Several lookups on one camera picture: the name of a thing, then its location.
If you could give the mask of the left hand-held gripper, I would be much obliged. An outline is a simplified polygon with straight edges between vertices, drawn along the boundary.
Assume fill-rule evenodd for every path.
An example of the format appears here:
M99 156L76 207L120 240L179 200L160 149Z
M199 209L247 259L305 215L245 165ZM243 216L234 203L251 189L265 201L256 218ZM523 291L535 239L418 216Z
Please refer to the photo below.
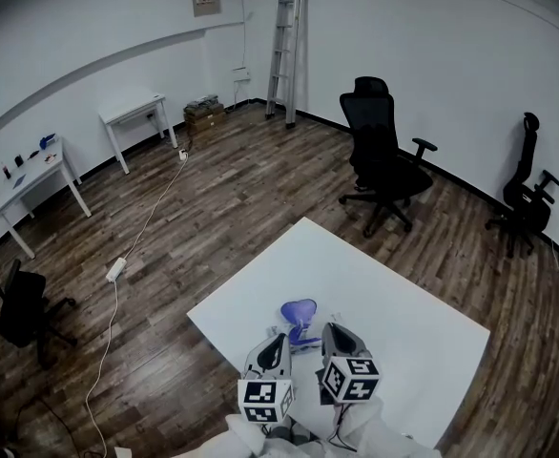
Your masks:
M238 406L252 424L280 423L295 401L291 347L286 334L270 337L252 349L238 381Z

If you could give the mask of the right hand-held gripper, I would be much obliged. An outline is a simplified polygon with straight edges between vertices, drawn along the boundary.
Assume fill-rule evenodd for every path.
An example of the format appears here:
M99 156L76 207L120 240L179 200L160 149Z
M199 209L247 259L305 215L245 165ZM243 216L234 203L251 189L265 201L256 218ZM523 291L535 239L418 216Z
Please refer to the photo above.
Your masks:
M340 324L327 323L321 355L324 368L317 377L322 405L354 405L374 397L381 371L359 336Z

